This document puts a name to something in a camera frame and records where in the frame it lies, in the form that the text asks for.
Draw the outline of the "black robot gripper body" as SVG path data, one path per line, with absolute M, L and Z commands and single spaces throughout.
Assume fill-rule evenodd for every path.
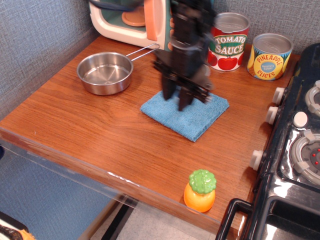
M 174 43 L 172 51 L 158 49 L 154 52 L 156 60 L 154 68 L 163 74 L 176 75 L 176 90 L 185 87 L 193 94 L 193 98 L 203 103 L 210 101 L 209 93 L 213 84 L 208 78 L 206 64 L 209 42 L 198 42 L 186 46 Z

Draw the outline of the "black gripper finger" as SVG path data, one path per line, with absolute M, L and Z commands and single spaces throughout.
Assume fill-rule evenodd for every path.
M 173 93 L 177 88 L 177 76 L 173 73 L 162 74 L 161 85 L 162 85 L 162 94 L 165 100 L 168 100 L 172 97 Z
M 183 111 L 183 109 L 188 105 L 190 105 L 194 99 L 192 92 L 185 87 L 181 87 L 178 97 L 179 97 L 179 103 L 178 103 L 179 111 Z

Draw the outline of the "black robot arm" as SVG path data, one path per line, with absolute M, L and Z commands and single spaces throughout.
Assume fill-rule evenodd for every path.
M 216 16 L 210 0 L 172 0 L 173 33 L 171 51 L 156 50 L 154 67 L 161 73 L 165 100 L 178 92 L 178 109 L 182 111 L 194 99 L 211 100 L 213 83 L 207 65 L 209 45 L 214 41 L 211 28 Z

